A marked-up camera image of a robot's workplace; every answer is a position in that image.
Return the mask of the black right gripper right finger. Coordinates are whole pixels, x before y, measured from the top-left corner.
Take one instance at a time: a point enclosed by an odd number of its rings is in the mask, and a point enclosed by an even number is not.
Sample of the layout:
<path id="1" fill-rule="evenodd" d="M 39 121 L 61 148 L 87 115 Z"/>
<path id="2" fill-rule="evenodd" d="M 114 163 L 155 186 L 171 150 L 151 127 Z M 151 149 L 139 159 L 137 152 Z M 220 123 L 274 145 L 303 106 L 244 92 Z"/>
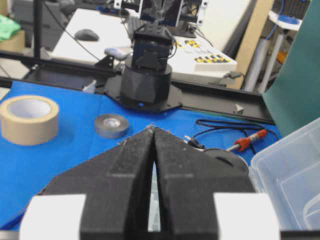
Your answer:
<path id="1" fill-rule="evenodd" d="M 214 193 L 255 193 L 249 176 L 154 129 L 160 229 L 171 240 L 216 240 Z"/>

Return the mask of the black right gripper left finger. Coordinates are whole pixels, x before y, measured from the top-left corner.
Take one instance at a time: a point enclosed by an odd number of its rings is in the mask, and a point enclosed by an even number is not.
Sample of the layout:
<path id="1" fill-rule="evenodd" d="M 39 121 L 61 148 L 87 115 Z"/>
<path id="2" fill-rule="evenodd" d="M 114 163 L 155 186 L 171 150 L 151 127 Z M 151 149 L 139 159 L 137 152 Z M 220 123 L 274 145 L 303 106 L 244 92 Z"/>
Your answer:
<path id="1" fill-rule="evenodd" d="M 137 208 L 148 202 L 151 127 L 57 176 L 34 196 L 21 240 L 126 240 L 137 234 Z"/>

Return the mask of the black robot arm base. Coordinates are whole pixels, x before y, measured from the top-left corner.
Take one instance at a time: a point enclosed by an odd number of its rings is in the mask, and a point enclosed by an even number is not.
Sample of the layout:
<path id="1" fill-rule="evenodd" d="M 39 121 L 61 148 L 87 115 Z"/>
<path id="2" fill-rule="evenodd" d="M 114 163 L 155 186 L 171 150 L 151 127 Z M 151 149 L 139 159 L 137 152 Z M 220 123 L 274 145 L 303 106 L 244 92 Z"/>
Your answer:
<path id="1" fill-rule="evenodd" d="M 122 107 L 160 113 L 182 107 L 182 91 L 172 85 L 168 64 L 173 36 L 163 25 L 146 23 L 133 33 L 133 54 L 121 75 L 109 78 L 104 94 Z"/>

